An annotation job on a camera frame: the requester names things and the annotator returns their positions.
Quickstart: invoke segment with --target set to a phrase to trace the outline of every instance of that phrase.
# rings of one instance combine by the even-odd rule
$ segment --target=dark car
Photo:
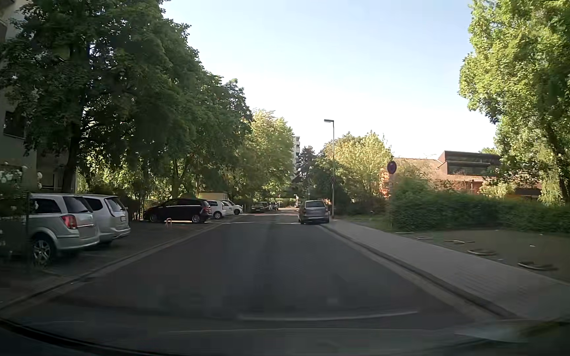
[[[264,213],[267,211],[267,208],[261,203],[255,203],[250,207],[249,211],[252,213]]]
[[[210,217],[210,204],[205,199],[178,198],[147,209],[144,219],[152,223],[171,220],[205,223]]]

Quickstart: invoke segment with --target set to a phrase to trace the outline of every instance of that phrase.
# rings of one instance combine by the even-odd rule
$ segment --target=parked car
[[[239,214],[243,213],[243,207],[241,205],[235,204],[232,201],[226,200],[226,199],[224,199],[222,201],[228,203],[232,207],[232,211],[235,215],[239,215]]]
[[[78,251],[100,241],[92,209],[82,196],[34,193],[30,199],[36,209],[28,216],[27,228],[32,257],[37,263],[50,263],[61,252]],[[11,241],[6,244],[13,253],[21,252],[27,241],[24,220],[25,217],[13,220],[0,213],[0,234]]]
[[[148,208],[144,219],[151,223],[163,223],[167,219],[205,223],[210,217],[210,204],[205,199],[177,198]]]
[[[300,205],[298,209],[298,222],[311,223],[318,221],[320,223],[329,222],[329,209],[322,200],[308,200]]]
[[[127,208],[115,195],[82,194],[93,209],[94,220],[100,230],[100,243],[110,244],[114,239],[131,233]]]
[[[254,203],[249,210],[253,213],[264,213],[267,211],[267,208],[261,203]]]
[[[216,220],[219,220],[228,214],[232,214],[228,209],[226,209],[223,201],[208,200],[208,204],[210,205],[210,214]]]

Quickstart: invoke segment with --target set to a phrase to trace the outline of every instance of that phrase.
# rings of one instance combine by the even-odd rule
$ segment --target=silver car
[[[329,209],[322,200],[308,200],[300,205],[298,209],[298,222],[311,223],[318,221],[320,223],[329,222]]]
[[[36,209],[28,216],[27,232],[32,241],[32,256],[37,263],[52,261],[59,252],[77,251],[98,244],[99,229],[92,209],[77,194],[34,193],[30,196]],[[27,240],[25,217],[14,220],[0,214],[0,240],[19,252]]]
[[[115,195],[81,194],[91,209],[100,230],[100,243],[110,244],[114,239],[131,233],[127,208]]]

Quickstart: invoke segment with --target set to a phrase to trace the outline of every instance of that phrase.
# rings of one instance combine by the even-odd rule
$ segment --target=curb
[[[240,216],[241,216],[241,214],[239,214],[239,215],[234,215],[233,220],[238,219],[238,217],[240,217]],[[25,302],[25,301],[27,301],[27,300],[29,300],[29,299],[31,299],[31,298],[35,298],[36,296],[41,296],[41,295],[43,295],[43,294],[49,293],[49,292],[51,292],[51,291],[53,291],[53,290],[55,290],[55,289],[58,289],[58,288],[60,288],[60,287],[62,287],[62,286],[65,286],[66,284],[71,284],[71,283],[74,283],[74,282],[81,281],[81,280],[85,279],[86,277],[88,277],[88,276],[90,276],[90,275],[92,275],[92,274],[94,274],[94,273],[98,273],[99,271],[102,271],[103,269],[106,269],[106,268],[108,268],[108,267],[111,267],[111,266],[113,266],[113,265],[116,265],[116,264],[118,264],[118,263],[121,263],[121,262],[123,262],[123,261],[125,261],[125,260],[129,260],[130,258],[134,258],[134,257],[136,257],[136,256],[138,256],[138,255],[142,255],[142,254],[147,253],[147,252],[149,252],[149,251],[151,251],[151,250],[154,250],[154,249],[156,249],[156,248],[165,248],[165,247],[170,247],[170,246],[172,246],[172,245],[176,245],[176,244],[178,244],[178,243],[186,242],[186,241],[188,241],[188,240],[190,240],[190,239],[192,239],[192,238],[198,236],[199,234],[201,234],[201,233],[203,233],[203,232],[210,231],[210,230],[214,230],[214,229],[218,228],[218,227],[221,226],[221,225],[223,225],[223,223],[218,223],[218,224],[216,224],[216,225],[213,224],[213,225],[211,225],[211,226],[204,227],[204,228],[202,228],[202,229],[200,229],[200,230],[193,231],[193,232],[189,233],[188,235],[186,235],[186,236],[184,236],[184,237],[182,237],[182,238],[179,238],[179,239],[176,239],[176,240],[171,240],[171,241],[166,241],[166,242],[163,242],[163,243],[159,243],[159,244],[154,245],[154,246],[152,246],[152,247],[148,247],[148,248],[145,249],[145,250],[138,251],[138,252],[133,253],[133,254],[128,255],[128,256],[120,257],[120,258],[118,258],[118,259],[116,259],[116,260],[114,260],[114,261],[108,262],[108,263],[106,263],[106,264],[104,264],[104,265],[102,265],[102,266],[100,266],[100,267],[97,267],[97,268],[95,268],[95,269],[93,269],[93,270],[87,271],[87,272],[85,272],[85,273],[83,273],[83,274],[79,274],[79,275],[77,275],[77,276],[75,276],[75,277],[65,278],[64,280],[62,280],[61,282],[59,282],[59,283],[57,283],[57,284],[55,284],[55,285],[53,285],[53,286],[45,287],[45,288],[40,289],[40,290],[38,290],[38,291],[35,291],[35,292],[33,292],[33,293],[30,293],[30,294],[27,294],[27,295],[23,295],[23,296],[19,296],[18,298],[13,299],[13,300],[10,301],[9,303],[6,303],[5,305],[1,306],[1,307],[0,307],[0,312],[3,311],[3,310],[5,310],[5,309],[8,309],[8,308],[10,308],[10,307],[13,307],[13,306],[15,306],[15,305],[18,305],[18,304],[20,304],[20,303],[23,303],[23,302]]]
[[[333,232],[334,234],[340,236],[341,238],[347,239],[347,240],[353,242],[354,244],[367,249],[368,251],[376,254],[377,256],[384,258],[385,260],[388,260],[388,261],[390,261],[396,265],[399,265],[400,267],[403,267],[404,269],[407,269],[408,271],[415,273],[419,277],[422,277],[423,279],[445,289],[446,291],[458,296],[459,298],[463,298],[464,300],[467,300],[468,302],[476,305],[477,307],[485,309],[486,311],[494,314],[497,317],[501,317],[503,319],[518,319],[518,318],[520,318],[518,315],[516,315],[516,314],[514,314],[514,313],[512,313],[512,312],[510,312],[510,311],[508,311],[502,307],[499,307],[495,303],[492,303],[492,302],[490,302],[484,298],[481,298],[479,296],[471,294],[470,292],[464,291],[463,289],[461,289],[459,287],[452,286],[450,283],[447,283],[443,279],[439,279],[439,278],[433,276],[429,272],[426,272],[422,269],[418,269],[415,266],[410,265],[404,261],[401,261],[401,260],[399,260],[399,259],[397,259],[391,255],[388,255],[384,252],[381,252],[381,251],[377,250],[376,248],[373,248],[373,247],[370,247],[364,243],[361,243],[360,241],[357,241],[357,240],[343,234],[342,232],[337,231],[336,229],[327,226],[326,224],[321,224],[320,226],[324,229],[327,229],[327,230]]]

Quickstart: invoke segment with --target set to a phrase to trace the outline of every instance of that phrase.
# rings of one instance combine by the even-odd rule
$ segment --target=traffic sign
[[[386,170],[388,171],[388,174],[394,174],[397,171],[397,163],[395,163],[395,161],[388,162]]]

